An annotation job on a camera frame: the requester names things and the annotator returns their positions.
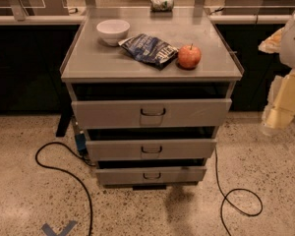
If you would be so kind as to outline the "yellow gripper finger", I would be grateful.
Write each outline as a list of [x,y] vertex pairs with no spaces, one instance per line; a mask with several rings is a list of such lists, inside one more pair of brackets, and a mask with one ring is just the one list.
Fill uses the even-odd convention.
[[283,29],[278,29],[266,40],[263,40],[259,45],[259,50],[268,54],[278,53],[280,51],[282,33]]
[[270,85],[261,131],[274,136],[288,127],[295,117],[295,69],[285,77],[275,76]]

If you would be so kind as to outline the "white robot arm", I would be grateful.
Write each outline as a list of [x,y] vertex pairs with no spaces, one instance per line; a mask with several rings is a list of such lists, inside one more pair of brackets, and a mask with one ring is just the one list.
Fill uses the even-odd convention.
[[279,61],[290,68],[288,75],[274,77],[262,116],[262,132],[274,136],[295,117],[295,12],[283,28],[259,45],[259,50],[268,54],[278,53]]

